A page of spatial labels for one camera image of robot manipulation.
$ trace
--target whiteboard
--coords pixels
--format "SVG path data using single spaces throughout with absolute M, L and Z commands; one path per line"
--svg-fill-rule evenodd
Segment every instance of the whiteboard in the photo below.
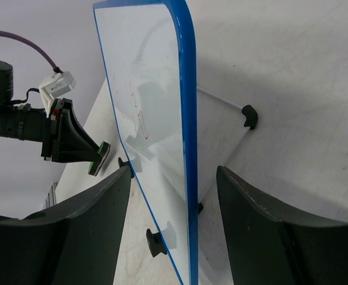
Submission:
M 94 16 L 121 143 L 180 282 L 198 284 L 196 57 L 186 3 L 113 0 L 95 4 Z

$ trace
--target white support leg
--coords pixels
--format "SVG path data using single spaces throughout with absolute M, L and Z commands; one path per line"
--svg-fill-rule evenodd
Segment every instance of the white support leg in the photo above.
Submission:
M 231 107 L 234 107 L 235 109 L 239 110 L 239 113 L 241 113 L 242 109 L 243 109 L 243 106 L 240 106 L 234 102 L 231 102 L 227 99 L 224 99 L 224 98 L 221 98 L 220 96 L 218 95 L 215 95 L 211 92 L 209 92 L 208 90 L 200 87 L 197 85 L 197 90 L 202 92 L 203 94 L 206 94 L 216 100 L 219 100 L 219 101 L 222 101 L 223 103 L 231 106 Z M 231 152 L 230 156 L 225 160 L 225 162 L 223 163 L 223 166 L 226 166 L 227 163 L 229 162 L 229 160 L 231 159 L 231 157 L 236 153 L 238 147 L 239 147 L 239 144 L 241 143 L 241 141 L 243 140 L 243 138 L 245 137 L 246 133 L 250 130 L 250 127 L 247 126 L 247 127 L 244 127 L 244 133 L 242 134 L 242 136 L 240 137 L 239 141 L 236 143 L 236 146 L 233 148 L 233 151 Z M 206 184 L 206 187 L 204 189 L 204 191 L 202 191 L 202 194 L 201 196 L 198 196 L 198 202 L 200 203 L 204 196 L 207 194 L 207 192 L 211 189 L 211 187 L 213 186 L 213 184 L 216 182 L 216 176 L 212 177 L 208 183 Z

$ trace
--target gray wall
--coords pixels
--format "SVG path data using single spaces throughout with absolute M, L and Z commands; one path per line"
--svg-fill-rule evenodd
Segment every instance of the gray wall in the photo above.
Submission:
M 105 79 L 92 12 L 94 0 L 0 0 L 0 30 L 35 42 L 77 81 L 74 110 L 84 124 Z M 51 75 L 49 64 L 33 49 L 0 39 L 0 60 L 14 68 L 14 99 L 25 97 Z M 43 107 L 31 94 L 33 107 Z M 43 161 L 41 143 L 0 138 L 0 214 L 24 217 L 39 210 L 51 184 L 58 181 L 63 164 Z

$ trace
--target blue whiteboard edge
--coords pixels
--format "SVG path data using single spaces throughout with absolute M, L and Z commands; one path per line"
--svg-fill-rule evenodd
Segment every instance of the blue whiteboard edge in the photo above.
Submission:
M 188 205 L 188 251 L 189 251 L 189 280 L 190 285 L 198 284 L 198 143 L 197 143 L 197 55 L 195 45 L 195 31 L 192 23 L 190 11 L 185 0 L 108 0 L 93 4 L 94 18 L 96 19 L 95 10 L 110 7 L 125 7 L 137 5 L 164 4 L 168 8 L 176 30 L 178 51 L 179 51 L 179 76 L 181 85 L 181 111 L 182 111 L 182 138 L 184 147 L 184 167 L 186 179 L 186 200 Z M 97 28 L 100 49 L 103 49 L 100 41 L 99 29 Z M 154 220 L 158 231 L 160 227 L 154 217 L 154 214 L 145 197 L 143 197 L 148 206 L 149 212 Z M 170 250 L 163 241 L 168 252 L 171 263 L 173 264 L 175 273 L 183 284 L 178 270 L 173 262 Z

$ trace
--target whiteboard surface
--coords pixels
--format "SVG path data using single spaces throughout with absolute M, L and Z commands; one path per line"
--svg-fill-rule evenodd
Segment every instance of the whiteboard surface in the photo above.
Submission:
M 94 11 L 122 144 L 179 278 L 189 284 L 179 52 L 173 20 L 165 5 Z

